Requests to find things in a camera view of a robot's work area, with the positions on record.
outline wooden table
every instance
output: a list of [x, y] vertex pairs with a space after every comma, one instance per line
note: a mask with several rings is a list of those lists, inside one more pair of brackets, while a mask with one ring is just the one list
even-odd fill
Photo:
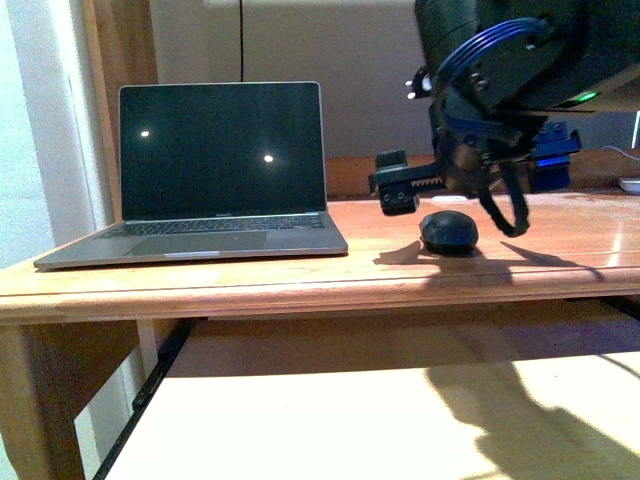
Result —
[[[330, 209], [350, 246], [345, 257], [62, 272], [36, 272], [29, 261], [3, 270], [0, 419], [14, 467], [24, 478], [82, 478], [72, 420], [131, 350], [136, 328], [153, 360], [161, 319], [346, 322], [382, 310], [394, 318], [640, 294], [640, 199], [564, 193], [529, 203], [532, 227], [517, 239], [497, 232], [475, 201], [425, 200], [419, 214], [396, 218], [383, 217], [374, 201], [341, 202]], [[446, 208], [478, 222], [472, 257], [421, 250], [420, 219]]]

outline black mouse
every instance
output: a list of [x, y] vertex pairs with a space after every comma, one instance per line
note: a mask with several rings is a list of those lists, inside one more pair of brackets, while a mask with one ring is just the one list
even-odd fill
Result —
[[478, 227], [469, 215], [443, 210], [420, 222], [422, 241], [427, 250], [441, 255], [471, 253], [478, 243]]

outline black laptop screen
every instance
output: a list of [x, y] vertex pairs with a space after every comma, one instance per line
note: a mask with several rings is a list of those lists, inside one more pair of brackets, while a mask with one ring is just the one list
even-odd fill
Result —
[[125, 220], [325, 209], [316, 83], [124, 87], [120, 133]]

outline green light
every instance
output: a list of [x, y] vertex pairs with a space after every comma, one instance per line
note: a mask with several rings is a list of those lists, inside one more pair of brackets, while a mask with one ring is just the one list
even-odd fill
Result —
[[597, 96], [598, 96], [598, 92], [587, 92], [587, 93], [581, 95], [578, 98], [578, 101], [581, 102], [581, 103], [582, 102], [586, 102], [587, 100], [591, 100], [593, 97], [597, 97]]

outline laptop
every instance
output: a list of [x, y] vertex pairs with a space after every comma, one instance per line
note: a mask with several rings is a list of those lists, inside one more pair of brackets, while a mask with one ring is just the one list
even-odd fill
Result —
[[347, 253], [315, 82], [123, 87], [120, 143], [123, 222], [36, 267]]

